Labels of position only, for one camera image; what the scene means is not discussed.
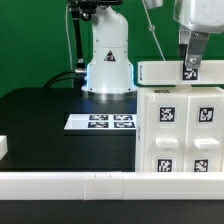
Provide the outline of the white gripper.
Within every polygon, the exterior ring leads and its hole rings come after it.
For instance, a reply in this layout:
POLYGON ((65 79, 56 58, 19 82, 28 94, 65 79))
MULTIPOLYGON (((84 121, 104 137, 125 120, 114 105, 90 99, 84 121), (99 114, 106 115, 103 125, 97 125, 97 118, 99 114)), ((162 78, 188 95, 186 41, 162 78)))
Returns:
POLYGON ((179 31, 179 56, 187 68, 198 69, 209 33, 224 32, 224 0, 175 0, 173 18, 191 30, 179 31))

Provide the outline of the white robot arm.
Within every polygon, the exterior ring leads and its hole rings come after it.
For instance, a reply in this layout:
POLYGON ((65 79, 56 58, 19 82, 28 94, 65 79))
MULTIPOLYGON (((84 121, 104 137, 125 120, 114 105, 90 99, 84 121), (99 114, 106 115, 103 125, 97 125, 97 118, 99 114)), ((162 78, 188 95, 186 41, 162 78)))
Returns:
MULTIPOLYGON (((93 58, 87 65, 87 83, 82 88, 100 96, 124 95, 136 90, 133 66, 128 59, 128 22, 111 3, 94 0, 92 15, 93 58)), ((209 37, 224 33, 224 0, 175 0, 173 18, 179 23, 181 62, 141 62, 142 84, 179 85, 209 79, 199 77, 209 37)))

